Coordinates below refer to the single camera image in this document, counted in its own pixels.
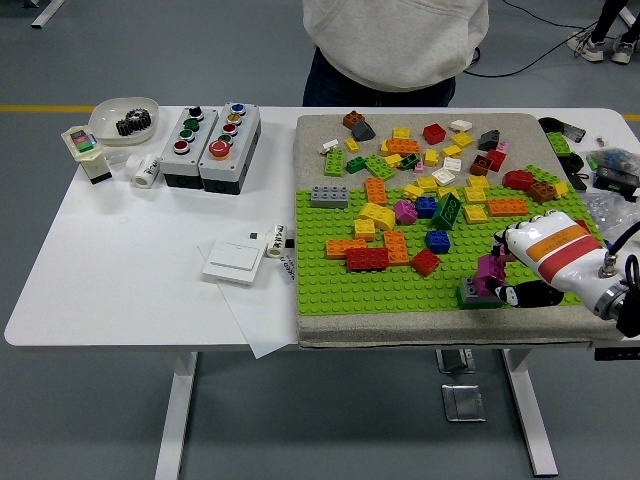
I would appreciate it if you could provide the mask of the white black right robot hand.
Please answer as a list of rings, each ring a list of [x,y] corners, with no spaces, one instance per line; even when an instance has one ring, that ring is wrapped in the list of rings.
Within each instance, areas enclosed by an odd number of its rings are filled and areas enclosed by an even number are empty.
[[[512,306],[556,305],[572,293],[591,313],[609,320],[617,317],[629,291],[616,254],[562,211],[551,210],[495,233],[492,254],[500,261],[518,261],[538,277],[490,288]]]

